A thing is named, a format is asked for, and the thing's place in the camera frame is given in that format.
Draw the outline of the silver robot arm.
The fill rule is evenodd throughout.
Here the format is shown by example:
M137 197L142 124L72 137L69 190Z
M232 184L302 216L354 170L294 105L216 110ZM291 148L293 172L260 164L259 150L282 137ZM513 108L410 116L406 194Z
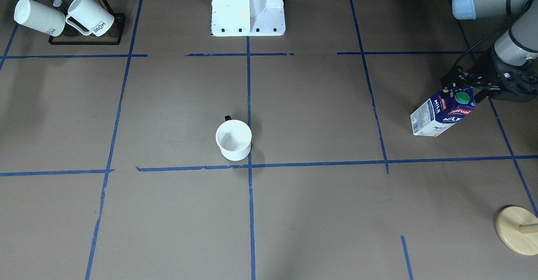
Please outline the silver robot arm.
M496 40L469 69L455 61L441 79L440 96L467 88L479 89L476 101L484 98L528 102L537 98L537 0L452 0L458 20L511 15L496 32Z

